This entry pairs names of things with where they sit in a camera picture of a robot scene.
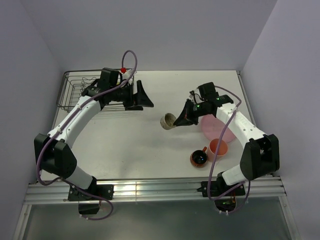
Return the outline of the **speckled ceramic cup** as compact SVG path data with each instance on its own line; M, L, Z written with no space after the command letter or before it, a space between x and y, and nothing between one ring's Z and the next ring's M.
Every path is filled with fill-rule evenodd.
M171 130L175 128L174 125L177 118L172 113L166 113L161 119L160 119L160 125L164 130Z

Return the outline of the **pink tumbler cup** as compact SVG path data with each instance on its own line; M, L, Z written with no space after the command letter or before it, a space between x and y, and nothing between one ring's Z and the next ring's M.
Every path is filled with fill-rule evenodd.
M219 139L213 139L207 147L207 160L212 162L214 160L215 154L217 153L217 159L223 157L228 152L228 145L225 141L221 140L218 147Z

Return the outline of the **orange black mug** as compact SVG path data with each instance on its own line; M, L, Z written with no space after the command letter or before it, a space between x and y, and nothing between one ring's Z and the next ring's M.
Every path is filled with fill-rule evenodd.
M203 149L199 149L194 151L190 155L190 163L195 168L203 168L207 161L208 161L208 155L206 153L207 147L205 146Z

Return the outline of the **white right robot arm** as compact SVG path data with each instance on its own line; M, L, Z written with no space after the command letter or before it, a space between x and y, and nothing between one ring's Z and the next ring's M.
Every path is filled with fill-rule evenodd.
M279 170L279 140L274 134L258 129L238 110L239 104L230 98L231 91L220 95L217 88L213 82L208 82L191 91L173 126L197 125L200 117L213 115L239 140L243 147L239 164L219 173L214 182L216 190L227 195L239 183Z

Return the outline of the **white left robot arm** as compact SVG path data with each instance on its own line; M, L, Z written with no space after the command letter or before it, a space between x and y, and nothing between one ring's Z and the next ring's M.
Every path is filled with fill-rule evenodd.
M78 102L62 122L49 133L35 137L36 177L40 184L53 183L41 179L41 171L46 171L79 188L79 194L86 200L96 197L97 179L78 166L72 147L88 122L110 102L122 103L125 110L133 111L154 107L141 80L130 82L136 72L135 68L103 68L100 77L81 92Z

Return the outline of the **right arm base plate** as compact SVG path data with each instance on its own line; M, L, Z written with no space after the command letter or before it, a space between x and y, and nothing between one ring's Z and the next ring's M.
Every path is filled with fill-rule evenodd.
M227 192L225 196L231 197L231 196L244 196L246 194L244 183L239 185L238 184L233 185L223 185L217 183L216 180L212 181L210 184L210 196L211 197L218 197L222 195L223 193ZM200 187L196 189L197 192L201 193L204 198L208 197L208 181L202 181L200 183Z

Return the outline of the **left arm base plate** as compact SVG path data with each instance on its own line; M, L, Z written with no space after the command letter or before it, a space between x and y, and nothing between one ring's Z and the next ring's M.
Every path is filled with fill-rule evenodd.
M67 200L69 202L78 202L78 213L81 218L90 221L100 221L110 217L114 211L114 206L110 202L113 199L113 194L113 184L97 185L92 189L86 190L71 186ZM105 216L94 217L99 212L102 202L109 204L109 213Z

